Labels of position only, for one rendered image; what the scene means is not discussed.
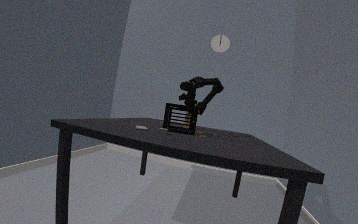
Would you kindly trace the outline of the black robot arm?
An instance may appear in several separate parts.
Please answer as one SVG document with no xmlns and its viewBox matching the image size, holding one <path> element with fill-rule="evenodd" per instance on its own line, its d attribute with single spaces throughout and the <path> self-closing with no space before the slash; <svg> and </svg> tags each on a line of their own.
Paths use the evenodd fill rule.
<svg viewBox="0 0 358 224">
<path fill-rule="evenodd" d="M 207 107 L 207 104 L 211 101 L 211 99 L 213 99 L 215 94 L 223 91 L 224 87 L 221 85 L 220 80 L 218 78 L 204 79 L 202 77 L 196 77 L 194 79 L 193 78 L 190 79 L 189 82 L 186 81 L 186 82 L 182 82 L 180 84 L 181 90 L 185 90 L 188 92 L 194 92 L 194 93 L 196 93 L 197 88 L 204 87 L 205 85 L 213 85 L 213 87 L 212 87 L 212 90 L 210 91 L 210 93 L 208 94 L 208 96 L 206 96 L 206 98 L 202 102 L 199 102 L 195 106 L 195 107 L 199 108 L 198 114 L 200 114 L 200 115 L 203 114 L 203 112 L 205 111 L 205 109 Z M 187 94 L 183 93 L 182 95 L 180 95 L 179 100 L 189 100 L 188 93 Z"/>
</svg>

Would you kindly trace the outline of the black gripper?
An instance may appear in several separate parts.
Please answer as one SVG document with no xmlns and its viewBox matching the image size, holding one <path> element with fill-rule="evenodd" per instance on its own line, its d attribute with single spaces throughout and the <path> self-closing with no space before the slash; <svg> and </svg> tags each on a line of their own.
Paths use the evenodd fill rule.
<svg viewBox="0 0 358 224">
<path fill-rule="evenodd" d="M 195 107 L 197 104 L 197 100 L 195 100 L 196 93 L 194 92 L 188 92 L 189 100 L 186 100 L 184 103 L 186 106 L 193 106 Z"/>
</svg>

